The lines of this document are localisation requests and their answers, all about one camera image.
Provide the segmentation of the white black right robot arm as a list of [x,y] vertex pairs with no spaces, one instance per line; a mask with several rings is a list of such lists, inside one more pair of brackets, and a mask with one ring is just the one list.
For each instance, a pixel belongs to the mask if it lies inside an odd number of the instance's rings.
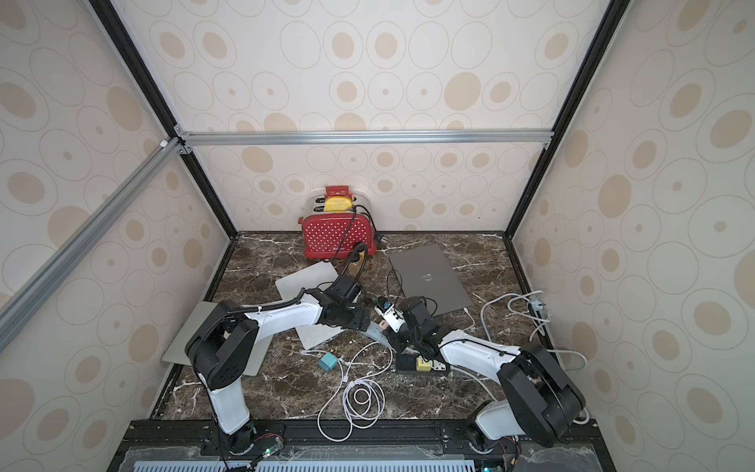
[[381,297],[376,312],[383,318],[381,333],[397,352],[410,348],[426,361],[463,369],[501,386],[505,398],[483,403],[467,420],[466,436],[475,448],[514,436],[551,448],[586,407],[574,381],[537,342],[505,346],[453,330],[431,316],[422,297],[397,304]]

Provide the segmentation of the mint green charger adapter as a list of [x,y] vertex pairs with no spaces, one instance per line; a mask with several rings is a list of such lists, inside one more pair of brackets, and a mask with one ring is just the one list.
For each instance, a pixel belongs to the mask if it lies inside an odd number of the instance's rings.
[[331,353],[325,353],[319,360],[319,366],[325,372],[332,372],[339,366],[339,360]]

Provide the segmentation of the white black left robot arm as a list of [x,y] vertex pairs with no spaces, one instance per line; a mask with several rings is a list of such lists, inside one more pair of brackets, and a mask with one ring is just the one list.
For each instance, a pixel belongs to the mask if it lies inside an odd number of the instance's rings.
[[340,275],[326,288],[301,288],[293,298],[267,305],[219,303],[185,345],[185,353],[212,406],[222,438],[247,448],[253,422],[241,376],[259,339],[300,326],[330,326],[365,332],[370,315],[362,285]]

